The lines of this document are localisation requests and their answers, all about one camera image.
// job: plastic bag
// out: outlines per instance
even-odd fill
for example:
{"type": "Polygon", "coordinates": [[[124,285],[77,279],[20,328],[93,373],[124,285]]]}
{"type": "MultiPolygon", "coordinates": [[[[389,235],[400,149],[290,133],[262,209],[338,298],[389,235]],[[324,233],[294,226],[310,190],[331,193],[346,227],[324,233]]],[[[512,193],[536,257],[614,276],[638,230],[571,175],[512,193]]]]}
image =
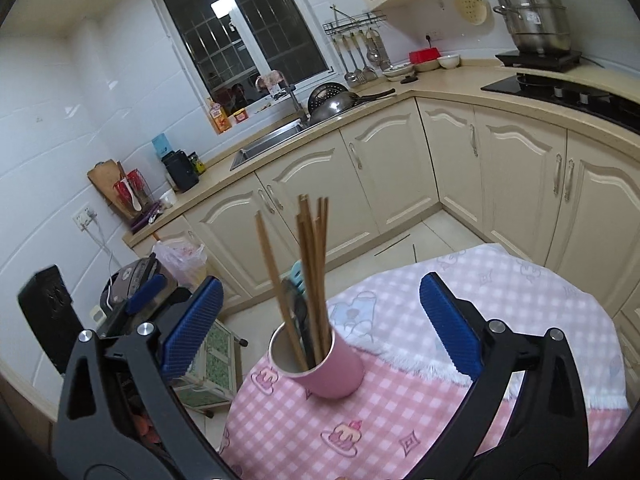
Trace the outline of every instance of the plastic bag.
{"type": "Polygon", "coordinates": [[[174,276],[178,285],[191,292],[207,277],[207,255],[204,245],[183,235],[156,242],[153,248],[156,257],[174,276]]]}

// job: stainless steel pot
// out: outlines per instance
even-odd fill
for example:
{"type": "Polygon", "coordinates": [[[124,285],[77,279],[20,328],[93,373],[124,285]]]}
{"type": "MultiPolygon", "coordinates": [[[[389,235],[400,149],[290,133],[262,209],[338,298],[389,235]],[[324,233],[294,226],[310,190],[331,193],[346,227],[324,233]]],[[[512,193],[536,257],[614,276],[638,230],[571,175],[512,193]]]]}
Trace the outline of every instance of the stainless steel pot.
{"type": "Polygon", "coordinates": [[[313,126],[315,124],[331,119],[332,117],[335,117],[336,115],[339,115],[342,112],[353,108],[357,104],[375,101],[376,99],[380,99],[395,93],[395,88],[392,88],[391,90],[387,90],[385,92],[380,92],[379,94],[363,95],[362,97],[355,92],[341,92],[338,95],[329,97],[313,111],[313,113],[311,114],[310,125],[313,126]]]}
{"type": "Polygon", "coordinates": [[[513,43],[521,52],[560,54],[571,50],[571,33],[562,0],[498,0],[513,43]]]}

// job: utensil rack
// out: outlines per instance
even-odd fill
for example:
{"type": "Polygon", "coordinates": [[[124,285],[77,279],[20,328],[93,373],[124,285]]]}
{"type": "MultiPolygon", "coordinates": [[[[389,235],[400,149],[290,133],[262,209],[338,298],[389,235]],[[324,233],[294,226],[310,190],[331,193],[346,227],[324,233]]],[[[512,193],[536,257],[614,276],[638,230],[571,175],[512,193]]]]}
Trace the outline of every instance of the utensil rack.
{"type": "Polygon", "coordinates": [[[324,33],[328,36],[335,36],[336,34],[344,34],[352,30],[358,30],[359,28],[370,27],[380,22],[386,22],[386,14],[379,10],[374,12],[364,12],[363,14],[356,14],[355,16],[349,16],[335,6],[330,6],[334,11],[336,19],[332,22],[326,22],[322,25],[324,33]]]}

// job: frying pan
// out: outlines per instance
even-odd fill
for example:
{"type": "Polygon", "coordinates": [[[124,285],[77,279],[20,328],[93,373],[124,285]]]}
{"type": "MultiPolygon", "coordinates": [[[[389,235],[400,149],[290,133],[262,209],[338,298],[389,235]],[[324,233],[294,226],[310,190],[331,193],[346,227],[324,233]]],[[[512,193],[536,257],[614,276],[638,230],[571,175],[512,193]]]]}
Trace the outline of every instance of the frying pan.
{"type": "Polygon", "coordinates": [[[325,99],[338,95],[341,92],[348,92],[349,89],[345,85],[340,83],[329,82],[322,83],[320,86],[314,88],[306,102],[306,109],[312,114],[313,111],[318,108],[325,99]]]}
{"type": "Polygon", "coordinates": [[[377,99],[395,93],[395,88],[387,90],[386,92],[380,92],[379,94],[363,96],[359,96],[354,92],[341,92],[338,95],[326,99],[318,108],[313,111],[313,113],[311,114],[310,124],[311,126],[313,126],[314,124],[318,124],[331,119],[332,117],[339,115],[342,112],[349,110],[350,108],[353,108],[355,105],[375,101],[377,99]]]}

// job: pink checkered tablecloth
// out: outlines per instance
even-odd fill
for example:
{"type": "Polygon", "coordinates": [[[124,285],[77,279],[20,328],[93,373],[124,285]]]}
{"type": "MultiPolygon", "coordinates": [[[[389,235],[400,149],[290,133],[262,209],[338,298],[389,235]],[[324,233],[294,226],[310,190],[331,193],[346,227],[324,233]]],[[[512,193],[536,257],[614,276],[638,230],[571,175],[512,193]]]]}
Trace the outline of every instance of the pink checkered tablecloth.
{"type": "MultiPolygon", "coordinates": [[[[309,395],[279,377],[266,356],[260,359],[231,405],[222,458],[243,480],[404,478],[446,427],[467,387],[425,380],[357,352],[364,381],[341,400],[309,395]]],[[[502,402],[479,452],[497,445],[514,404],[502,402]]],[[[590,462],[627,415],[627,410],[588,413],[590,462]]]]}

